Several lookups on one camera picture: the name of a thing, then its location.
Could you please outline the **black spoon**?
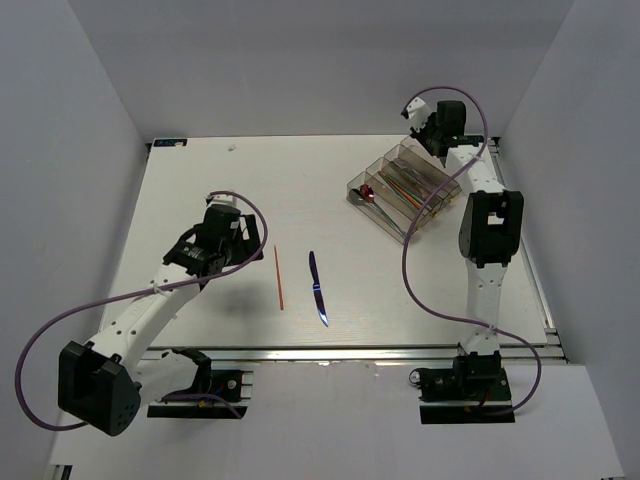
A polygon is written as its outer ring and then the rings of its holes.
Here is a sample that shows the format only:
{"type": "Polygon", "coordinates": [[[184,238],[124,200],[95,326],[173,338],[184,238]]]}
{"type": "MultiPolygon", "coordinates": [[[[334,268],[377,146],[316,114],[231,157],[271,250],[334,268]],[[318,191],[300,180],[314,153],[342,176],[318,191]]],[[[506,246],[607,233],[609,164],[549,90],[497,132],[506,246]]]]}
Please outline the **black spoon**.
{"type": "Polygon", "coordinates": [[[348,194],[349,200],[356,205],[368,205],[369,201],[360,194],[359,190],[351,189],[348,194]]]}

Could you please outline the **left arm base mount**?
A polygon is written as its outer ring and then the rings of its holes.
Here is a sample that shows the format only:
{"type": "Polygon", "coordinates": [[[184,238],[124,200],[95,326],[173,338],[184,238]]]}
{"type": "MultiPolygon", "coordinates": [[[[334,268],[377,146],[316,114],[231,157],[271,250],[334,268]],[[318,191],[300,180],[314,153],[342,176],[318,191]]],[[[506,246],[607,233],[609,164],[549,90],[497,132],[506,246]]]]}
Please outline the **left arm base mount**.
{"type": "Polygon", "coordinates": [[[251,399],[254,372],[242,367],[213,366],[203,352],[190,348],[165,351],[161,359],[180,360],[194,367],[189,385],[164,393],[147,407],[148,418],[242,419],[251,399]]]}

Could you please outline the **black silver chopstick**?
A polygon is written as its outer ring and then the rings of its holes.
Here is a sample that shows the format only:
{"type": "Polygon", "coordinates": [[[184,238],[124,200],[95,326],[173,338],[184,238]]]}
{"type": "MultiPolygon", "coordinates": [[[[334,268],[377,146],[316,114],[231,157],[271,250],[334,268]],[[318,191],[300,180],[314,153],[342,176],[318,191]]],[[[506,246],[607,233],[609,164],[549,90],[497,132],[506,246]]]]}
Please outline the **black silver chopstick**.
{"type": "Polygon", "coordinates": [[[414,168],[410,163],[405,160],[394,160],[392,162],[394,168],[407,179],[421,185],[425,189],[435,189],[439,183],[428,175],[414,168]]]}

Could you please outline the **iridescent rainbow spoon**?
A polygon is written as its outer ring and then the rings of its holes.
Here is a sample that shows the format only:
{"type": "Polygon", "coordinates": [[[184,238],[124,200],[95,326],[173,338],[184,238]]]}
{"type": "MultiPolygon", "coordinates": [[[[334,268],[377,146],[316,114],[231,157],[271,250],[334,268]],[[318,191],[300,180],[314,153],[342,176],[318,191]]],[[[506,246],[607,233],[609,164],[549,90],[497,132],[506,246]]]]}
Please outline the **iridescent rainbow spoon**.
{"type": "Polygon", "coordinates": [[[360,196],[367,202],[374,210],[376,210],[402,237],[406,236],[406,232],[397,224],[397,222],[384,210],[384,208],[376,201],[376,196],[373,188],[369,184],[362,184],[358,188],[360,196]]]}

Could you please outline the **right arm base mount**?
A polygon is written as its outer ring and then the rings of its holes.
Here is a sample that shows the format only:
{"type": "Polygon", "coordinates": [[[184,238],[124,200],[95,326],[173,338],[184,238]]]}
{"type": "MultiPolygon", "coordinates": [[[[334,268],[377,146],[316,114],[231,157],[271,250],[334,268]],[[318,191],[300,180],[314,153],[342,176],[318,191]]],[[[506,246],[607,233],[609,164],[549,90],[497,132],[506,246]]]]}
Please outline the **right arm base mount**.
{"type": "Polygon", "coordinates": [[[511,424],[512,395],[504,369],[496,379],[459,382],[452,368],[415,368],[409,384],[419,391],[423,425],[511,424]]]}

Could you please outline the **iridescent purple knife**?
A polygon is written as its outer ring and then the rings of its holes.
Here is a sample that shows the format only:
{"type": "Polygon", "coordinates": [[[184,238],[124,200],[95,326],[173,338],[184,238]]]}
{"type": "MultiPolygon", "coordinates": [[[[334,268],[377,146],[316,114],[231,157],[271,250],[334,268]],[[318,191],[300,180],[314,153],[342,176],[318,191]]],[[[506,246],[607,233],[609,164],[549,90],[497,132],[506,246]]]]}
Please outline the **iridescent purple knife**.
{"type": "Polygon", "coordinates": [[[313,251],[309,252],[308,261],[309,261],[309,268],[310,268],[310,273],[312,277],[312,291],[315,299],[318,316],[321,322],[323,323],[323,325],[325,327],[329,327],[329,318],[327,315],[324,298],[322,294],[316,257],[313,251]]]}

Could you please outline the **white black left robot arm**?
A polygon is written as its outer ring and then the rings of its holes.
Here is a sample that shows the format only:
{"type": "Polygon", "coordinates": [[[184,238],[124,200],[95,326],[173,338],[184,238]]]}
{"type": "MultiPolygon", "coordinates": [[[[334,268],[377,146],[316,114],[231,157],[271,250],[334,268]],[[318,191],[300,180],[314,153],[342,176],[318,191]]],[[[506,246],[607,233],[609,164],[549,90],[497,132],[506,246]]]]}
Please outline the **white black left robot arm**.
{"type": "Polygon", "coordinates": [[[104,330],[83,344],[71,341],[58,362],[58,405],[109,436],[121,434],[138,410],[166,397],[181,401],[215,392],[211,361],[202,352],[172,347],[160,359],[141,359],[178,312],[212,278],[263,257],[257,214],[225,203],[209,205],[203,220],[164,255],[146,293],[133,297],[104,330]]]}

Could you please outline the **teal chopstick long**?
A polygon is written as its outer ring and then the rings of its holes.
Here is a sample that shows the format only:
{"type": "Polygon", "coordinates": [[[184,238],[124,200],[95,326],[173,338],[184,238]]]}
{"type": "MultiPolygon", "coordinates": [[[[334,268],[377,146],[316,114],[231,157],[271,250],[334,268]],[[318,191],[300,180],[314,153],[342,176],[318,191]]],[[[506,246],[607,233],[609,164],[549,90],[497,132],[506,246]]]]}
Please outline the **teal chopstick long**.
{"type": "Polygon", "coordinates": [[[379,175],[397,194],[415,203],[424,202],[430,195],[430,193],[421,185],[416,184],[402,175],[388,173],[385,171],[381,171],[379,175]]]}

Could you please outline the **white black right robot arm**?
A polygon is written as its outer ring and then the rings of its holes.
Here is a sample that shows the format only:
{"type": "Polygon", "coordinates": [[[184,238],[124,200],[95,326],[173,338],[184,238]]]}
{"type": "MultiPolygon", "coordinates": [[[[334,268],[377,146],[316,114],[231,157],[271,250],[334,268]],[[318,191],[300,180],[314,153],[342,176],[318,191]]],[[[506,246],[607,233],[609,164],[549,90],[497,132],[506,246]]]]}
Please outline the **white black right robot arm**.
{"type": "Polygon", "coordinates": [[[466,318],[473,331],[463,339],[448,369],[420,375],[429,400],[482,401],[500,381],[497,327],[502,283],[519,249],[524,197],[501,184],[487,164],[483,136],[465,133],[466,106],[440,101],[431,110],[421,99],[404,111],[410,136],[455,180],[467,198],[458,246],[468,273],[466,318]]]}

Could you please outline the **pink handled fork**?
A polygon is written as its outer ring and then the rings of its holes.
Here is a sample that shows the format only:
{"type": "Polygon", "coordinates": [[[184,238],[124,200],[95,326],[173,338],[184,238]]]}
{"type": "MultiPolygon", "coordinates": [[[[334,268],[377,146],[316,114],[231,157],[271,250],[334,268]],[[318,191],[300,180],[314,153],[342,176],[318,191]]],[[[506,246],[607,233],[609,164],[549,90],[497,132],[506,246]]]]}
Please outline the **pink handled fork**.
{"type": "Polygon", "coordinates": [[[413,151],[407,150],[398,155],[398,162],[405,168],[430,178],[438,178],[441,171],[413,151]]]}

